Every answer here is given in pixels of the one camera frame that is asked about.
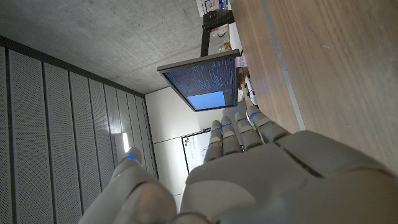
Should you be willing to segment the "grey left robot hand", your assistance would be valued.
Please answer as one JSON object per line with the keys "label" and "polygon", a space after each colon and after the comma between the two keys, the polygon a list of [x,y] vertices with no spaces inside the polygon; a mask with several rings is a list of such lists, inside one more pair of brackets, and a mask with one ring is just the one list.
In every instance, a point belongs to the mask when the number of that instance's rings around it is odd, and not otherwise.
{"label": "grey left robot hand", "polygon": [[131,148],[82,223],[396,223],[397,176],[312,131],[290,133],[255,106],[213,122],[180,205]]}

